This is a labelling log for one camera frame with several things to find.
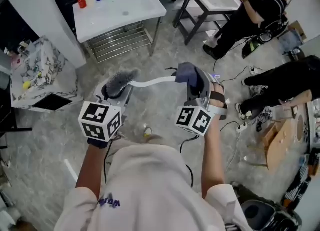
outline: cardboard box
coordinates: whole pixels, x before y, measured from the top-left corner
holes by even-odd
[[[304,30],[302,29],[299,21],[295,21],[288,26],[288,30],[294,30],[294,29],[299,33],[299,35],[301,36],[303,41],[305,41],[307,39],[307,36],[306,36]]]

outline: brush bristles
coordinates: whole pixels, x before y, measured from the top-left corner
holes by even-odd
[[[119,71],[106,84],[105,91],[110,98],[117,98],[126,86],[139,75],[139,70]]]

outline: white wall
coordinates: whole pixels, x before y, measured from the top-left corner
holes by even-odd
[[[86,64],[84,52],[62,16],[55,0],[9,0],[39,36],[47,38],[76,67]]]
[[[305,42],[320,35],[320,0],[293,0],[286,12],[290,23],[299,21]]]
[[[320,58],[320,35],[303,44],[300,48],[306,56],[315,55]]]

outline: sink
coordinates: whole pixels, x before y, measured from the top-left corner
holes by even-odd
[[[217,7],[237,8],[239,4],[235,0],[208,0],[210,4]]]

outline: white brush handle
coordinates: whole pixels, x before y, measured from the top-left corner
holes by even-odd
[[[160,77],[160,78],[150,80],[150,81],[145,81],[145,82],[132,81],[129,84],[133,87],[144,88],[144,87],[149,87],[149,86],[164,83],[164,82],[175,82],[175,81],[176,81],[175,76],[166,76],[166,77]]]

